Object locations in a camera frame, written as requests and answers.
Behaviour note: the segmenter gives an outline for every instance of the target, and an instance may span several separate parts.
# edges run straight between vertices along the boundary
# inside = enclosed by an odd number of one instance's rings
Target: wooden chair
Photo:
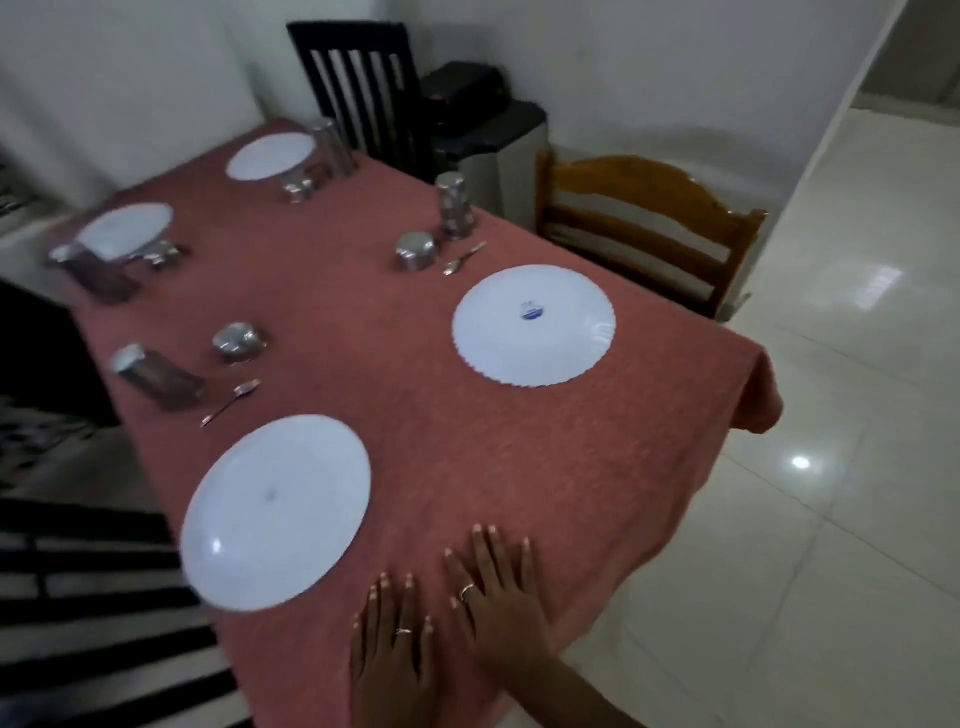
[[[406,26],[301,21],[287,31],[324,116],[337,119],[348,144],[433,184],[437,165]]]
[[[601,195],[670,218],[729,252],[726,259],[702,253],[659,232],[610,215],[554,201],[558,190]],[[727,210],[683,170],[639,157],[601,157],[560,164],[552,152],[537,159],[537,234],[696,313],[715,319],[743,259],[766,220],[765,210],[748,215]],[[712,287],[706,298],[624,256],[600,253],[589,243],[558,234],[554,226],[608,238],[679,268]]]

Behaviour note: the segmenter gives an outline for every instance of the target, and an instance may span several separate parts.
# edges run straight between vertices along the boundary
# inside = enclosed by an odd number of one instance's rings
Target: dining table
[[[276,607],[209,607],[258,728],[349,726],[351,629],[382,571],[395,583],[412,572],[437,625],[441,728],[489,728],[511,703],[457,632],[444,550],[468,553],[475,523],[515,543],[529,537],[551,636],[565,648],[667,546],[729,431],[776,424],[783,405],[772,364],[753,341],[483,210],[471,237],[443,244],[439,264],[404,270],[397,240],[439,235],[437,189],[362,154],[355,174],[298,205],[277,178],[225,173],[251,141],[299,129],[269,122],[57,230],[62,240],[105,211],[160,202],[174,210],[166,236],[193,252],[144,278],[127,303],[102,305],[70,288],[72,314],[175,536],[211,466],[267,423],[322,414],[366,447],[370,502],[340,561]],[[462,270],[443,275],[445,262],[482,241]],[[615,312],[606,355],[555,386],[485,378],[453,342],[466,293],[529,264],[586,276]],[[228,367],[211,339],[240,321],[266,331],[270,347]],[[134,342],[204,377],[209,399],[164,411],[115,375],[111,356]],[[254,377],[254,397],[200,429],[217,398]]]

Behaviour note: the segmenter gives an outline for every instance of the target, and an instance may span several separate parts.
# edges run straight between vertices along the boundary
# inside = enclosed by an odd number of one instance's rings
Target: finger
[[[514,565],[511,563],[510,554],[507,553],[507,547],[503,543],[503,536],[495,525],[492,525],[487,532],[490,535],[490,545],[493,548],[496,570],[500,574],[500,583],[503,584],[504,589],[512,589],[516,586]]]
[[[453,583],[453,588],[457,590],[457,595],[462,594],[464,589],[473,583],[473,577],[470,576],[470,572],[467,571],[464,562],[453,552],[452,548],[448,548],[444,552],[444,565],[446,566],[446,573]],[[476,591],[475,589],[471,589],[468,594],[472,595],[472,593]]]
[[[356,683],[363,674],[363,630],[360,629],[360,615],[353,617],[353,634],[350,637],[350,675]]]
[[[487,539],[483,535],[483,526],[477,523],[473,527],[473,550],[477,556],[477,570],[483,579],[483,593],[485,595],[500,591],[500,577],[496,575],[496,566],[487,546]]]
[[[460,631],[464,633],[467,644],[473,648],[476,637],[473,634],[473,623],[470,621],[470,615],[467,614],[467,607],[460,603],[456,596],[450,598],[450,607],[453,609],[453,617],[457,620]]]
[[[394,587],[386,572],[380,574],[380,634],[376,638],[376,648],[390,650],[394,645],[396,630],[396,606]]]
[[[420,686],[425,690],[432,690],[436,685],[433,647],[433,620],[427,617],[423,621],[423,631],[420,632]]]
[[[413,654],[414,627],[417,625],[417,583],[412,573],[407,574],[403,585],[403,603],[400,606],[400,622],[397,629],[409,630],[396,635],[395,650],[402,650],[404,655]]]
[[[380,626],[380,600],[377,598],[376,584],[370,587],[367,597],[367,654],[369,662],[376,654],[376,632]]]
[[[528,595],[540,599],[537,567],[534,564],[534,548],[530,539],[523,539],[523,548],[520,550],[520,589]]]

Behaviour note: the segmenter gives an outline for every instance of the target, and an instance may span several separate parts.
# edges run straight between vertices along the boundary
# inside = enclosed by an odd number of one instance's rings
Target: chair
[[[232,671],[222,669],[189,680],[178,678],[175,685],[93,711],[77,711],[74,702],[83,704],[79,693],[84,686],[91,690],[90,681],[92,692],[96,693],[99,679],[200,653],[217,644],[213,630],[205,624],[198,626],[197,614],[187,613],[190,609],[196,613],[200,602],[183,586],[51,595],[51,579],[66,574],[88,574],[96,587],[97,575],[179,572],[180,558],[161,516],[0,498],[0,535],[4,537],[0,541],[0,575],[5,577],[5,583],[17,578],[34,583],[33,595],[27,598],[23,598],[22,589],[18,590],[18,598],[10,598],[9,590],[0,596],[0,705],[18,700],[29,703],[33,706],[29,710],[42,710],[43,714],[34,718],[39,718],[43,725],[135,728],[201,709],[237,692]],[[54,541],[63,539],[69,540],[68,546]],[[78,541],[87,545],[75,546]],[[186,627],[101,644],[105,619],[164,612],[169,621],[170,615],[180,614],[179,610],[183,610],[183,619],[178,619],[178,623],[185,622]],[[68,651],[71,645],[62,643],[65,627],[80,627],[85,649]],[[37,636],[44,638],[42,651],[46,654],[40,656]],[[97,646],[90,649],[92,643]],[[252,728],[249,719],[235,722],[228,717],[227,722],[233,722],[232,728]]]
[[[311,21],[289,23],[287,31],[324,116],[337,119],[349,145],[433,183],[437,167],[406,26]]]
[[[726,259],[601,212],[558,204],[554,197],[559,190],[601,195],[670,218],[726,248]],[[537,159],[538,235],[710,319],[717,317],[766,217],[759,209],[748,215],[730,212],[686,172],[651,159],[602,157],[560,164],[551,152],[541,152]],[[703,281],[710,293],[700,298],[662,273],[623,255],[600,253],[587,242],[557,232],[555,226],[599,235],[647,254]]]

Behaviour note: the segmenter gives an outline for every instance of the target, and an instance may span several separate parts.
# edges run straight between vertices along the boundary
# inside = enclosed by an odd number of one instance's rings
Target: hand
[[[523,540],[517,583],[496,526],[488,529],[488,535],[492,554],[483,527],[473,527],[480,583],[474,583],[457,554],[446,550],[446,570],[458,595],[450,599],[450,605],[480,667],[517,697],[556,655],[550,647],[546,617],[540,606],[530,539]]]
[[[370,587],[367,609],[353,624],[350,668],[353,728],[429,728],[437,712],[433,622],[420,633],[420,672],[414,664],[417,587],[407,574],[396,620],[390,577]]]

